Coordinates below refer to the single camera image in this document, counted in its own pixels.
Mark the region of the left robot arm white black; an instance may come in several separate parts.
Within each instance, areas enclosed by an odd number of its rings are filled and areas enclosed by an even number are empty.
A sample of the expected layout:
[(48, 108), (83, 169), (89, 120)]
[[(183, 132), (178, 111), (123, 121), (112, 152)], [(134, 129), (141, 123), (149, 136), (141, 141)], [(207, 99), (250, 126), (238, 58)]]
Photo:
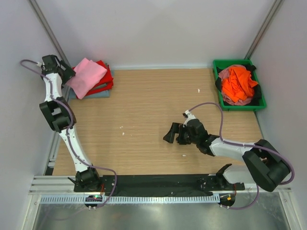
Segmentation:
[(55, 55), (42, 57), (41, 77), (46, 87), (46, 97), (39, 108), (50, 128), (64, 141), (74, 163), (75, 191), (98, 191), (102, 180), (86, 156), (76, 131), (76, 117), (62, 95), (62, 86), (75, 76), (75, 71)]

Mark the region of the pink t shirt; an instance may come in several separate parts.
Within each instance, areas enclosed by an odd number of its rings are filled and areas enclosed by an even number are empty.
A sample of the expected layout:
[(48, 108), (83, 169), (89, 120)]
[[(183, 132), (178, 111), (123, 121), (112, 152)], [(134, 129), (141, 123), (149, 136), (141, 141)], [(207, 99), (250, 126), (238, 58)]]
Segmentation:
[(73, 89), (78, 99), (82, 99), (105, 76), (107, 69), (84, 58), (74, 68), (74, 72), (75, 76), (66, 84)]

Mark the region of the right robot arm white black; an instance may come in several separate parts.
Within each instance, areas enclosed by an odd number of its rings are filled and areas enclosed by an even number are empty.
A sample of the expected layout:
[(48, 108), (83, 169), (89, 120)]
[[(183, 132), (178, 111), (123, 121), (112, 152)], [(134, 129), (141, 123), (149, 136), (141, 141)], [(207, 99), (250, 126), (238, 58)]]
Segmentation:
[(209, 134), (196, 118), (173, 123), (163, 137), (168, 143), (195, 144), (197, 149), (213, 157), (227, 157), (244, 165), (226, 165), (219, 170), (216, 184), (226, 190), (236, 183), (255, 183), (265, 191), (272, 192), (292, 172), (289, 163), (275, 152), (266, 140), (256, 143), (231, 142), (218, 135)]

